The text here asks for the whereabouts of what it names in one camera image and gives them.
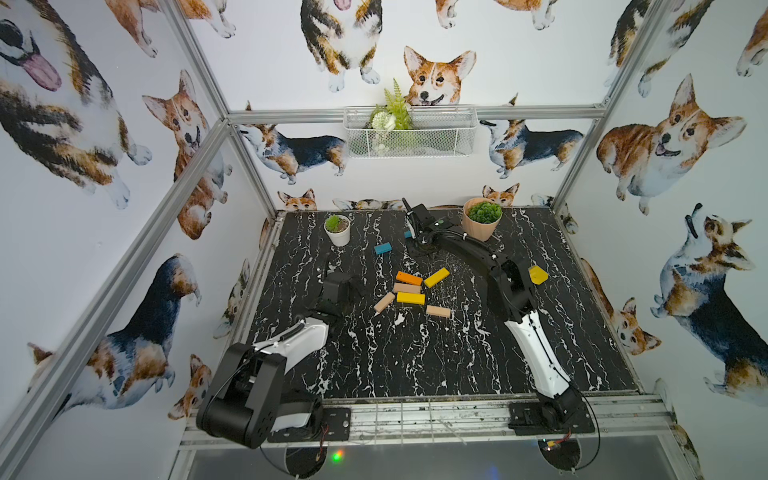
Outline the natural wood block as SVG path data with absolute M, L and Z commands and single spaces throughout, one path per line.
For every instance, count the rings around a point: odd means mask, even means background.
M 434 305 L 428 305 L 426 307 L 426 313 L 430 316 L 439 318 L 450 318 L 452 316 L 452 310 L 446 307 L 438 307 Z
M 395 283 L 393 286 L 394 293 L 408 293 L 408 294 L 420 294 L 421 287 L 419 285 L 412 285 L 407 283 Z
M 388 292 L 384 297 L 382 297 L 375 305 L 374 305 L 374 311 L 375 314 L 381 314 L 386 308 L 388 308 L 395 300 L 396 296 L 393 292 Z

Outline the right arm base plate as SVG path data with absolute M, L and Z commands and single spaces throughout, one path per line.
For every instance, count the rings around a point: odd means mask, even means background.
M 512 402 L 508 428 L 518 436 L 595 433 L 597 428 L 583 400 L 561 409 L 557 403 Z

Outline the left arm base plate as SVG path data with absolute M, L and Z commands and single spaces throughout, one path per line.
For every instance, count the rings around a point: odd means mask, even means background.
M 270 443 L 347 441 L 351 427 L 350 408 L 324 408 L 277 418 L 268 437 Z

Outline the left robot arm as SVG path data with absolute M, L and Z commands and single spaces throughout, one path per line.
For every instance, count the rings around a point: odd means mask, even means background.
M 359 276 L 329 273 L 313 307 L 291 327 L 254 345 L 231 345 L 198 410 L 197 428 L 250 449 L 266 441 L 348 440 L 351 410 L 326 408 L 321 396 L 289 388 L 286 376 L 326 346 L 362 297 Z

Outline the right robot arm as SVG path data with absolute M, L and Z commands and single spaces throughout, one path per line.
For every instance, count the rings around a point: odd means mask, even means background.
M 433 217 L 422 204 L 406 205 L 405 211 L 417 245 L 451 253 L 484 278 L 486 305 L 511 331 L 533 375 L 535 417 L 547 430 L 564 429 L 583 402 L 543 331 L 529 271 L 452 221 Z

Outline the yellow block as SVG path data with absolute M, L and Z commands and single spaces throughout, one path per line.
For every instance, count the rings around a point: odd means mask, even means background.
M 396 300 L 398 303 L 407 305 L 424 306 L 426 304 L 426 296 L 418 293 L 398 292 Z
M 437 272 L 433 273 L 424 280 L 424 285 L 428 288 L 433 288 L 450 275 L 450 271 L 447 268 L 441 268 Z

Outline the orange block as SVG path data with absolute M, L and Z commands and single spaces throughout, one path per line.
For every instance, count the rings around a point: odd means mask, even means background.
M 423 279 L 419 276 L 398 271 L 396 274 L 396 281 L 398 283 L 404 283 L 409 285 L 420 286 L 423 283 Z

